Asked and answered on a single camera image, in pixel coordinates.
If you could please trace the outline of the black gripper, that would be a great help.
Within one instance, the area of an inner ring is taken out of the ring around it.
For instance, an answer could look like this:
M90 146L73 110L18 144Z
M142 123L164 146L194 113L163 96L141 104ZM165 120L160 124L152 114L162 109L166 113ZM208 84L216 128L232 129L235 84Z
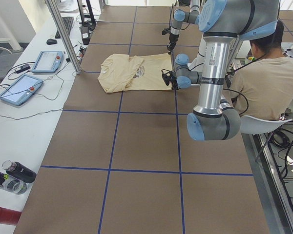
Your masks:
M172 70L162 69L162 79L166 86L171 85L172 90L178 90L178 83L176 76L173 74Z
M180 30L175 28L165 28L162 31L162 35L165 35L165 34L169 34L169 44L167 45L167 52L169 55L171 55L178 41Z

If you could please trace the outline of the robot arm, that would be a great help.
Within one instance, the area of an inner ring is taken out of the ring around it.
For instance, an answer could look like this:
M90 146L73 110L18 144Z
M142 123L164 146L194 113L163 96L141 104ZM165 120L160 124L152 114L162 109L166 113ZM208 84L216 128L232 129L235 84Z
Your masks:
M198 103L187 116L190 137L197 141L226 140L240 129L239 113L222 94L229 65L245 40L275 32L280 2L277 0L193 0L190 11L176 10L169 28L167 49L173 51L183 23L198 25L205 42L202 71L178 54L172 70L162 70L166 85L178 90L200 86Z
M171 13L173 13L172 23L168 28L164 28L162 30L162 35L169 34L169 44L167 45L167 53L169 55L171 55L177 44L180 32L186 29L182 28L183 23L188 23L188 25L199 24L200 9L203 7L205 2L205 0L191 0L189 12L181 9L177 9L174 12L173 9L171 10Z

